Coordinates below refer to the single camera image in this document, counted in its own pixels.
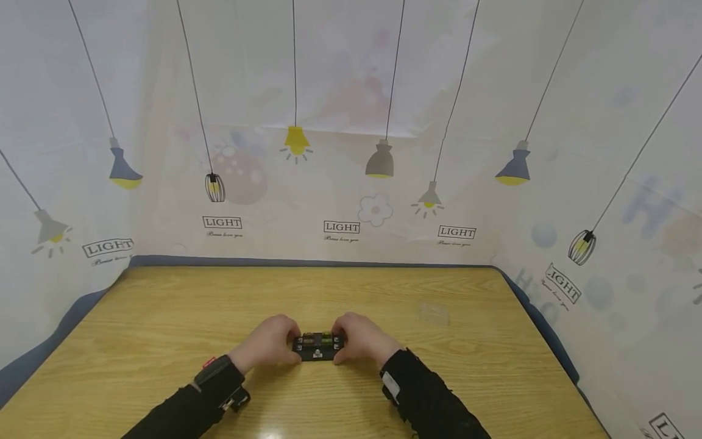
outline printed fabric backdrop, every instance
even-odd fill
[[[0,404],[136,256],[482,265],[613,438],[695,437],[700,41],[690,0],[1,0]]]

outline right hand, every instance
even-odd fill
[[[382,369],[390,357],[402,349],[397,340],[383,332],[365,315],[346,313],[336,319],[331,331],[334,334],[346,335],[343,349],[334,357],[335,365],[346,360],[370,358]]]

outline lamp cord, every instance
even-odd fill
[[[556,73],[556,67],[558,67],[558,62],[561,60],[561,56],[563,55],[563,51],[566,49],[566,44],[568,44],[568,39],[570,39],[570,34],[573,32],[573,28],[575,27],[575,22],[578,21],[578,15],[580,15],[580,10],[583,8],[583,4],[585,3],[585,0],[581,0],[580,6],[578,7],[578,12],[575,14],[575,18],[573,19],[573,24],[571,24],[571,28],[568,31],[568,35],[566,35],[566,41],[563,43],[563,47],[561,47],[561,52],[558,54],[558,58],[556,58],[556,63],[553,65],[553,70],[551,70],[551,76],[548,77],[548,82],[546,83],[546,88],[543,90],[543,94],[541,95],[541,100],[538,102],[538,105],[536,106],[536,112],[534,113],[534,118],[531,120],[531,124],[529,125],[529,130],[526,132],[526,137],[524,140],[529,139],[529,134],[531,134],[531,129],[534,127],[534,122],[536,121],[536,115],[538,115],[538,111],[541,109],[541,104],[543,103],[543,99],[546,97],[546,92],[548,91],[548,87],[551,85],[551,79],[553,79],[553,74]]]
[[[298,125],[298,54],[295,39],[295,0],[293,0],[293,82],[295,83],[295,126]]]
[[[473,24],[470,26],[470,36],[468,37],[468,48],[465,50],[465,60],[463,61],[463,70],[461,70],[461,79],[458,80],[458,89],[456,90],[456,97],[453,100],[453,107],[451,107],[451,113],[449,114],[449,120],[446,121],[446,129],[444,130],[444,137],[441,139],[441,147],[439,148],[439,157],[437,158],[437,168],[434,170],[434,180],[437,180],[437,174],[439,173],[439,162],[441,161],[441,153],[444,150],[444,141],[446,140],[446,134],[449,132],[449,124],[451,123],[451,118],[453,117],[453,111],[456,109],[456,102],[458,102],[458,93],[461,92],[461,84],[463,83],[463,75],[465,74],[465,66],[468,65],[468,54],[470,53],[470,42],[473,40],[473,31],[475,30],[475,19],[478,16],[478,8],[480,7],[480,0],[478,0],[475,5],[475,14],[473,15]]]
[[[395,92],[395,74],[397,73],[397,56],[399,55],[399,38],[402,36],[402,21],[404,20],[404,2],[402,0],[402,12],[399,13],[399,31],[397,33],[397,48],[395,49],[395,67],[392,69],[392,84],[390,85],[390,104],[388,105],[388,123],[385,125],[385,139],[388,139],[390,130],[390,110],[392,109],[392,94]]]
[[[668,110],[670,110],[670,108],[673,106],[673,103],[675,102],[675,100],[676,100],[677,97],[679,96],[679,94],[680,94],[680,92],[682,91],[683,87],[685,87],[685,84],[687,84],[687,80],[690,79],[690,77],[692,76],[692,73],[695,71],[695,69],[697,68],[697,66],[699,65],[699,63],[700,63],[701,60],[702,60],[702,55],[700,55],[699,58],[697,58],[697,62],[696,62],[695,65],[692,67],[692,70],[690,70],[690,73],[687,74],[687,76],[685,77],[685,80],[682,82],[682,85],[681,85],[680,88],[677,90],[677,93],[675,93],[675,96],[673,96],[673,99],[670,101],[670,103],[668,104],[668,106],[665,108],[665,111],[664,111],[663,114],[661,115],[661,118],[658,120],[658,122],[657,122],[656,125],[654,126],[653,131],[651,131],[651,133],[649,134],[649,137],[648,137],[648,138],[646,139],[646,141],[644,142],[644,145],[643,145],[643,146],[641,147],[641,149],[639,150],[639,153],[636,154],[636,157],[634,158],[634,161],[631,162],[631,166],[629,166],[629,169],[628,169],[628,170],[626,171],[626,173],[624,174],[624,178],[622,178],[621,183],[619,183],[619,186],[618,186],[617,189],[614,191],[614,195],[612,195],[612,198],[609,200],[609,203],[607,203],[607,207],[605,207],[605,208],[604,208],[604,211],[602,211],[602,215],[600,215],[600,217],[597,219],[597,222],[595,223],[595,227],[592,228],[591,232],[594,232],[594,231],[595,231],[595,228],[597,228],[597,226],[600,224],[600,221],[602,221],[602,218],[604,218],[604,214],[607,212],[607,210],[609,209],[609,207],[612,205],[612,202],[614,201],[614,199],[616,198],[617,194],[619,193],[619,190],[620,190],[621,187],[624,185],[624,182],[626,181],[626,178],[629,177],[629,173],[631,172],[632,169],[634,169],[634,165],[635,165],[636,162],[638,161],[639,157],[641,157],[642,152],[644,152],[644,149],[646,148],[646,146],[649,144],[649,141],[651,140],[651,138],[652,138],[652,137],[654,136],[654,134],[656,133],[656,130],[657,130],[658,127],[661,125],[661,122],[663,121],[663,119],[665,119],[665,115],[668,113]]]
[[[200,128],[202,128],[202,138],[205,140],[205,150],[207,151],[207,161],[210,164],[210,172],[215,173],[212,167],[212,159],[210,158],[210,147],[207,144],[207,134],[205,134],[205,123],[202,121],[202,110],[200,110],[200,99],[197,96],[197,85],[195,84],[195,71],[192,69],[192,56],[190,55],[190,45],[187,42],[187,33],[185,32],[185,22],[183,21],[183,12],[180,9],[180,0],[175,0],[178,5],[178,15],[180,15],[180,25],[183,27],[183,36],[185,38],[185,49],[187,50],[187,61],[190,64],[190,76],[192,77],[192,89],[195,90],[195,102],[197,103],[197,115],[200,117]]]
[[[7,160],[7,157],[5,156],[5,153],[2,152],[2,150],[0,150],[0,155],[2,156],[3,160],[5,160],[5,163],[7,163],[7,167],[10,168],[10,171],[12,171],[12,174],[15,176],[15,178],[17,178],[17,181],[20,183],[20,186],[22,186],[22,189],[24,189],[25,192],[27,193],[27,195],[29,196],[29,199],[30,199],[30,200],[34,203],[34,205],[37,207],[37,210],[41,210],[41,207],[39,207],[39,205],[37,204],[37,201],[34,199],[34,197],[32,196],[32,194],[29,193],[29,190],[27,189],[27,186],[25,186],[25,184],[22,182],[22,180],[20,179],[20,176],[17,175],[17,173],[15,172],[15,169],[14,169],[14,168],[12,167],[12,165],[10,164],[10,161]]]
[[[110,133],[114,138],[114,129],[112,128],[112,121],[110,120],[110,113],[107,111],[107,103],[105,103],[105,96],[102,94],[102,88],[100,87],[100,82],[98,81],[98,74],[95,73],[95,66],[93,65],[93,59],[88,51],[88,44],[83,36],[83,30],[81,29],[80,22],[78,21],[78,15],[76,15],[76,10],[73,7],[73,2],[68,0],[68,6],[71,7],[71,12],[73,13],[73,19],[76,20],[76,26],[78,27],[78,33],[81,35],[81,41],[83,41],[83,47],[85,48],[86,55],[88,56],[88,63],[90,64],[90,69],[93,71],[93,78],[95,78],[95,85],[98,86],[98,93],[100,94],[100,99],[102,100],[102,107],[105,109],[105,116],[107,118],[107,125],[110,126]]]

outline table surface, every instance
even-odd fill
[[[304,332],[348,310],[409,346],[493,438],[605,438],[490,268],[129,270],[0,411],[0,438],[117,438],[261,320]],[[374,365],[256,369],[205,438],[410,438]]]

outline light bulb illustration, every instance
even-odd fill
[[[85,36],[83,35],[83,30],[81,24],[78,21],[78,15],[76,15],[76,10],[73,7],[72,0],[68,0],[68,5],[71,8],[73,14],[73,19],[78,27],[78,33],[80,34],[81,41],[83,42],[83,48],[86,52],[86,57],[88,58],[88,64],[93,72],[93,78],[95,79],[95,85],[98,87],[98,93],[100,94],[100,99],[102,101],[102,108],[105,111],[105,118],[107,119],[107,125],[110,127],[110,151],[114,155],[114,162],[112,163],[112,171],[110,172],[110,180],[118,185],[120,188],[131,190],[137,188],[141,184],[143,176],[138,172],[134,171],[131,166],[124,159],[124,150],[119,146],[117,138],[114,136],[114,129],[112,128],[112,120],[110,119],[110,112],[107,111],[107,103],[105,102],[105,95],[102,94],[102,87],[100,87],[100,81],[98,80],[98,74],[95,72],[95,66],[93,65],[93,59],[90,56],[90,51],[88,50],[88,44],[86,43]]]
[[[571,242],[568,248],[568,257],[579,266],[588,261],[595,251],[597,238],[591,230],[583,230]]]
[[[529,142],[522,140],[517,145],[517,149],[512,151],[513,157],[495,178],[500,183],[507,186],[518,186],[529,181],[529,168],[527,167],[527,147]]]
[[[225,200],[225,189],[222,178],[216,173],[209,173],[205,176],[205,190],[210,201],[213,203],[221,203]]]
[[[441,200],[439,199],[439,195],[437,195],[437,182],[436,181],[430,181],[429,182],[429,189],[427,192],[424,192],[424,195],[422,195],[418,202],[414,204],[410,204],[412,207],[416,207],[417,210],[414,211],[414,214],[418,214],[422,210],[424,211],[423,218],[427,217],[427,213],[431,212],[436,216],[437,210],[436,209],[441,209],[444,210],[444,207],[441,205]]]
[[[461,92],[461,85],[463,84],[463,77],[465,76],[465,68],[468,65],[468,54],[470,53],[470,43],[473,40],[473,31],[475,30],[475,21],[478,18],[478,8],[480,7],[480,0],[475,4],[475,13],[473,14],[472,25],[470,26],[470,35],[468,37],[468,47],[465,50],[465,60],[463,60],[463,69],[461,70],[461,78],[458,80],[458,87],[456,88],[456,97],[453,99],[453,106],[451,107],[451,112],[449,113],[449,119],[446,121],[446,129],[444,129],[444,137],[441,139],[441,146],[439,147],[439,156],[437,158],[437,166],[434,170],[434,179],[429,182],[429,189],[424,192],[419,198],[419,201],[410,204],[411,207],[416,207],[417,210],[414,214],[419,214],[422,210],[424,211],[422,218],[426,219],[427,214],[431,212],[433,216],[437,215],[437,209],[444,210],[441,205],[441,200],[439,195],[437,195],[437,175],[439,174],[439,163],[441,163],[441,153],[444,150],[444,141],[446,141],[446,135],[449,133],[449,125],[451,124],[451,118],[453,117],[453,111],[456,109],[456,103],[458,102],[458,94]]]
[[[568,35],[566,35],[566,39],[563,42],[561,51],[558,54],[558,58],[556,58],[556,62],[553,65],[553,69],[551,70],[551,75],[549,76],[548,81],[546,82],[546,87],[543,89],[543,93],[541,94],[541,99],[539,100],[538,105],[536,106],[534,117],[531,118],[531,123],[529,125],[529,130],[527,130],[526,132],[526,137],[524,137],[524,140],[519,141],[517,147],[514,149],[514,151],[512,151],[512,159],[507,163],[507,165],[505,165],[502,171],[498,172],[498,174],[495,176],[495,179],[500,183],[504,184],[505,186],[519,186],[530,180],[529,168],[527,167],[527,156],[530,153],[527,149],[529,147],[529,134],[531,134],[531,129],[534,127],[534,122],[536,121],[538,111],[541,109],[543,99],[546,97],[548,87],[551,85],[553,75],[556,73],[556,67],[558,67],[558,62],[561,60],[561,56],[563,55],[563,52],[566,49],[566,45],[568,44],[568,40],[570,39],[571,33],[573,32],[575,23],[576,21],[578,21],[578,16],[580,15],[580,11],[583,8],[584,3],[585,0],[581,0],[580,6],[578,7],[578,11],[575,13],[575,18],[573,18],[573,22],[571,23]]]
[[[390,102],[388,103],[388,122],[385,125],[385,138],[381,138],[376,145],[377,151],[371,155],[366,165],[366,175],[374,178],[390,178],[395,171],[395,163],[392,160],[388,145],[388,131],[390,130],[390,111],[392,110],[392,94],[395,92],[395,74],[397,73],[397,56],[399,55],[399,40],[402,36],[402,21],[404,19],[404,4],[402,0],[402,11],[399,15],[399,31],[397,32],[397,48],[395,49],[395,67],[392,70],[392,83],[390,85]]]
[[[280,151],[288,152],[285,160],[290,160],[291,157],[294,157],[295,164],[298,164],[299,157],[307,161],[307,155],[305,155],[305,153],[312,152],[312,150],[307,148],[310,146],[310,142],[307,141],[307,137],[305,137],[305,133],[303,133],[303,128],[298,126],[298,56],[295,36],[295,0],[293,0],[293,84],[295,88],[295,122],[293,126],[288,126],[288,136],[285,137],[286,148]]]
[[[388,140],[381,138],[376,145],[377,151],[371,155],[366,165],[366,175],[375,178],[390,178],[393,175],[395,164],[392,160]]]
[[[597,219],[595,226],[591,230],[587,230],[587,229],[583,230],[582,232],[577,234],[575,236],[575,238],[573,239],[573,242],[571,242],[570,247],[568,248],[568,257],[574,263],[581,266],[585,262],[587,262],[588,259],[590,259],[590,257],[592,256],[592,253],[595,251],[595,244],[597,243],[597,238],[595,236],[595,229],[600,225],[600,222],[602,221],[602,219],[604,218],[604,215],[609,210],[609,207],[612,205],[612,202],[614,202],[614,199],[616,198],[617,194],[619,193],[619,190],[621,190],[622,186],[624,186],[624,182],[629,177],[631,170],[634,169],[634,166],[636,165],[636,162],[638,161],[639,157],[641,157],[641,155],[643,154],[644,150],[646,149],[646,146],[648,146],[648,144],[649,144],[649,141],[653,138],[654,134],[656,133],[656,130],[661,125],[661,122],[665,119],[665,116],[668,114],[668,111],[675,103],[675,100],[680,95],[680,92],[685,87],[685,84],[687,84],[687,81],[690,79],[690,77],[694,73],[695,69],[697,68],[697,66],[699,65],[701,60],[702,60],[702,54],[699,56],[699,58],[697,58],[697,61],[692,66],[692,69],[687,74],[687,76],[685,77],[682,84],[680,84],[680,87],[678,88],[677,92],[673,96],[673,99],[670,101],[670,103],[668,103],[668,106],[665,108],[665,111],[663,111],[663,114],[661,115],[660,119],[658,119],[658,122],[654,126],[653,130],[651,130],[651,133],[644,141],[644,144],[642,145],[642,147],[639,149],[638,154],[636,154],[636,157],[634,157],[634,160],[631,162],[629,169],[626,171],[626,173],[624,174],[624,177],[621,179],[619,186],[617,186],[617,189],[614,191],[614,194],[609,199],[609,202],[607,203],[604,210],[602,211],[602,214],[600,214],[600,217]]]
[[[200,108],[200,97],[197,94],[197,84],[195,83],[195,71],[192,68],[192,56],[190,55],[190,44],[187,42],[187,32],[185,31],[185,21],[183,20],[183,11],[180,9],[180,0],[175,0],[178,5],[178,15],[180,16],[180,26],[183,29],[183,39],[185,40],[185,51],[187,52],[187,62],[190,66],[190,78],[192,79],[192,89],[195,92],[195,103],[197,104],[197,115],[200,118],[200,128],[202,129],[202,139],[207,151],[207,162],[210,164],[210,173],[205,176],[205,192],[207,197],[213,203],[221,203],[225,200],[225,189],[222,178],[217,175],[212,167],[212,158],[210,156],[210,146],[207,143],[207,134],[205,133],[205,123],[202,120],[202,109]]]
[[[22,179],[19,177],[19,175],[17,175],[17,172],[15,172],[15,169],[12,167],[9,160],[7,160],[7,156],[5,156],[5,153],[2,150],[0,150],[0,157],[3,158],[3,160],[7,164],[7,167],[15,176],[15,179],[17,179],[17,182],[20,184],[20,186],[22,186],[22,189],[25,190],[25,193],[32,201],[34,206],[37,207],[37,211],[34,212],[34,216],[36,216],[37,220],[39,220],[40,225],[39,239],[37,241],[39,247],[32,250],[32,254],[37,254],[46,247],[48,247],[49,258],[53,257],[53,250],[55,248],[58,248],[58,251],[61,254],[63,254],[63,246],[61,245],[61,243],[64,241],[71,242],[71,239],[67,236],[67,234],[71,232],[73,228],[51,218],[48,212],[39,206],[37,201],[27,189],[27,186],[25,186],[25,184],[22,182]]]
[[[305,153],[313,152],[311,149],[307,148],[310,146],[310,142],[307,141],[302,127],[299,126],[288,127],[288,136],[285,138],[285,146],[287,148],[283,148],[280,151],[288,153],[286,160],[290,160],[290,158],[294,156],[295,164],[298,163],[299,157],[307,161],[307,155],[305,155]]]
[[[41,228],[39,229],[39,241],[37,242],[39,247],[32,250],[32,254],[37,254],[46,247],[49,247],[49,258],[53,256],[53,250],[55,248],[58,248],[58,251],[63,254],[63,246],[61,245],[61,242],[71,242],[71,239],[67,236],[67,234],[73,230],[73,228],[52,219],[48,212],[43,209],[34,212],[34,215],[39,220]]]

